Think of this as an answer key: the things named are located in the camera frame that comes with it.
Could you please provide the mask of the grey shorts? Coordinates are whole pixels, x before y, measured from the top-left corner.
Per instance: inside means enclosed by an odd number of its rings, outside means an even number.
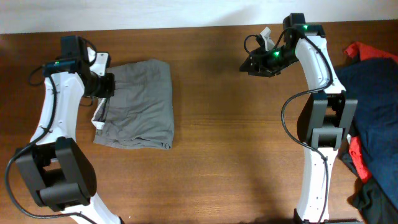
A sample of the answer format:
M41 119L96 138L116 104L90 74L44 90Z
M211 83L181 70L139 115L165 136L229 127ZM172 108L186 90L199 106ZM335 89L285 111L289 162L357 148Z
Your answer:
M94 143L119 149L169 150L174 139L170 65L150 59L107 69L115 91L100 98L91 119Z

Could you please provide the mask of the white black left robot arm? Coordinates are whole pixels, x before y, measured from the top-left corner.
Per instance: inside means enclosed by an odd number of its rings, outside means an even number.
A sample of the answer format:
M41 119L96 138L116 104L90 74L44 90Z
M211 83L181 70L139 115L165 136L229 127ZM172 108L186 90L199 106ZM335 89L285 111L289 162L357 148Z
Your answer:
M60 43L59 58L40 66L45 98L37 129L28 145L16 150L5 173L16 164L34 202L53 211L38 219L122 224L98 195L94 167L76 143L81 99L108 101L114 95L114 75L106 72L109 53L77 35L62 37Z

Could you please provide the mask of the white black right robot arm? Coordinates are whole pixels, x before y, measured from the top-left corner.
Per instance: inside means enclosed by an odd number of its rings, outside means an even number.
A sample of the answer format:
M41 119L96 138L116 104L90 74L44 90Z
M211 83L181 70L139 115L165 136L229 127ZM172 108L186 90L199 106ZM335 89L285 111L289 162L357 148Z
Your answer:
M283 31L273 42L266 27L255 38L258 48L247 51L240 72L257 77L274 77L295 62L301 64L308 85L282 106L285 122L287 105L308 95L297 120L297 135L288 137L303 147L304 171L301 196L294 210L294 223L331 223L328 194L334 161L346 139L357 100L348 98L328 55L326 34L321 24L308 24L302 13L283 20Z

